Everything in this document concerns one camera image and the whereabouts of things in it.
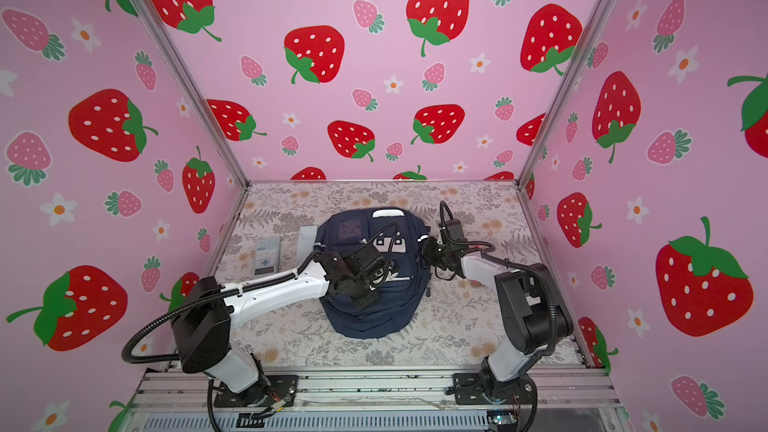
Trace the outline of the navy blue student backpack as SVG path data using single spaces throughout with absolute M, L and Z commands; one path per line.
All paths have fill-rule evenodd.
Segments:
M 321 304 L 337 333 L 379 339 L 410 323 L 430 281 L 421 258 L 429 232 L 400 208 L 347 210 L 319 226 L 315 249 L 330 267 Z

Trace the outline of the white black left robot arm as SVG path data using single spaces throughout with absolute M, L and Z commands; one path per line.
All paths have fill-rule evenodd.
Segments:
M 252 356 L 231 343 L 233 330 L 269 312 L 326 296 L 347 296 L 356 309 L 364 310 L 379 299 L 378 288 L 398 272 L 389 253 L 368 243 L 344 254 L 316 249 L 300 267 L 263 279 L 228 284 L 202 279 L 171 319 L 182 371 L 203 373 L 232 392 L 243 392 L 263 373 Z

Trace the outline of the light blue calculator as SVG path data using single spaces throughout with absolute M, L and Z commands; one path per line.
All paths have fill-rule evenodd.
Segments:
M 281 238 L 266 237 L 256 241 L 254 250 L 254 275 L 272 275 L 279 271 Z

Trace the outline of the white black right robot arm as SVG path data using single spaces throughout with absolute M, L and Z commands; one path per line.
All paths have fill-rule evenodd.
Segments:
M 524 378 L 535 364 L 573 334 L 574 321 L 545 265 L 515 263 L 494 251 L 481 241 L 430 237 L 421 246 L 421 257 L 436 269 L 496 292 L 506 338 L 483 359 L 479 382 L 487 400 L 503 402 L 525 387 Z

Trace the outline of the light blue calculator cover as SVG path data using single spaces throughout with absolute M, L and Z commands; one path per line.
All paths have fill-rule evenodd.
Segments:
M 301 266 L 305 259 L 309 257 L 315 247 L 318 227 L 315 225 L 302 226 L 299 229 L 295 265 Z

